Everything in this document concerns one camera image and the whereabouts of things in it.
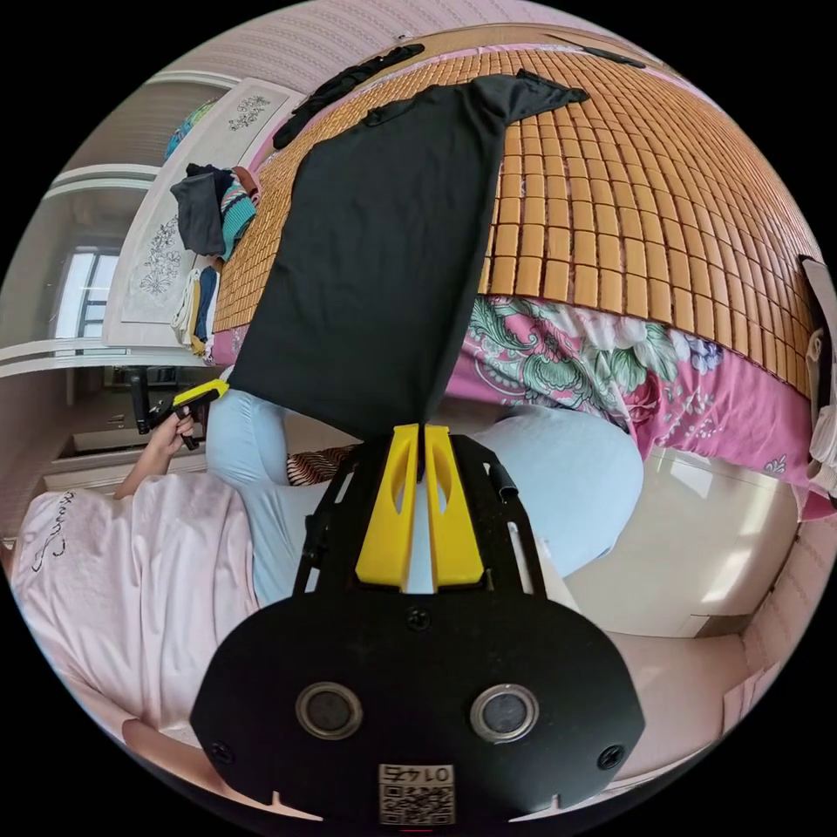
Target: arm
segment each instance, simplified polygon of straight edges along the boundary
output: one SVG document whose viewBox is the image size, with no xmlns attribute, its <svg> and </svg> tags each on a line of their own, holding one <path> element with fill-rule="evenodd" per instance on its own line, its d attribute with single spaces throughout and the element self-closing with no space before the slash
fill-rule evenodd
<svg viewBox="0 0 837 837">
<path fill-rule="evenodd" d="M 180 450 L 184 436 L 194 431 L 194 419 L 187 415 L 178 418 L 169 416 L 152 434 L 137 464 L 127 475 L 125 482 L 114 492 L 115 500 L 131 497 L 146 477 L 162 476 L 168 471 L 172 457 Z"/>
</svg>

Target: printed number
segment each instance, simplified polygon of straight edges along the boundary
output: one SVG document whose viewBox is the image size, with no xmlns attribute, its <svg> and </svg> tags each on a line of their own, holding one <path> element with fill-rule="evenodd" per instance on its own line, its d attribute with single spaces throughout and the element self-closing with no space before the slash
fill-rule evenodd
<svg viewBox="0 0 837 837">
<path fill-rule="evenodd" d="M 386 782 L 396 782 L 407 785 L 416 783 L 429 784 L 439 782 L 444 785 L 451 781 L 451 772 L 447 767 L 406 767 L 403 765 L 385 765 L 384 777 Z"/>
</svg>

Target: leg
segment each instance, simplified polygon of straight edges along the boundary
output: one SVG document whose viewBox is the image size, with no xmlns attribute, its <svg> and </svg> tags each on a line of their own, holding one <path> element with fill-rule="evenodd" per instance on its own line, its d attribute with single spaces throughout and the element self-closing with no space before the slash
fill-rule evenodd
<svg viewBox="0 0 837 837">
<path fill-rule="evenodd" d="M 500 458 L 562 576 L 607 554 L 633 513 L 643 462 L 603 418 L 527 408 L 473 437 Z"/>
<path fill-rule="evenodd" d="M 285 411 L 230 390 L 209 409 L 207 469 L 236 488 L 251 483 L 288 485 Z"/>
<path fill-rule="evenodd" d="M 253 583 L 262 606 L 290 595 L 312 514 L 325 485 L 289 485 L 286 411 L 230 390 L 209 411 L 207 468 L 234 487 L 253 538 Z"/>
</svg>

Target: pink blanket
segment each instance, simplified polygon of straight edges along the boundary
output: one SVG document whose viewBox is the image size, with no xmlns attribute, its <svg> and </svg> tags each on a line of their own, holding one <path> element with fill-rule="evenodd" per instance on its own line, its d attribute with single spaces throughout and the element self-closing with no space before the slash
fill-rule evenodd
<svg viewBox="0 0 837 837">
<path fill-rule="evenodd" d="M 247 328 L 216 335 L 214 362 L 235 361 Z M 796 489 L 800 518 L 834 513 L 809 492 L 807 399 L 715 343 L 633 317 L 540 299 L 479 296 L 447 395 L 562 406 L 654 446 L 770 474 Z"/>
</svg>

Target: screw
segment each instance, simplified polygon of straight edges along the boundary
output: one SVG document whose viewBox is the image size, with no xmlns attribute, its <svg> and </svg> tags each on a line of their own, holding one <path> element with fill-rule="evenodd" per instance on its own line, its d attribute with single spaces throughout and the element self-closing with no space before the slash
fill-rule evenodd
<svg viewBox="0 0 837 837">
<path fill-rule="evenodd" d="M 410 630 L 427 630 L 430 627 L 430 611 L 424 608 L 409 608 L 407 610 L 407 627 Z"/>
<path fill-rule="evenodd" d="M 213 741 L 209 747 L 209 757 L 219 765 L 231 765 L 234 761 L 233 751 L 222 741 Z"/>
<path fill-rule="evenodd" d="M 619 744 L 602 751 L 596 764 L 599 770 L 613 770 L 625 758 L 625 748 Z"/>
</svg>

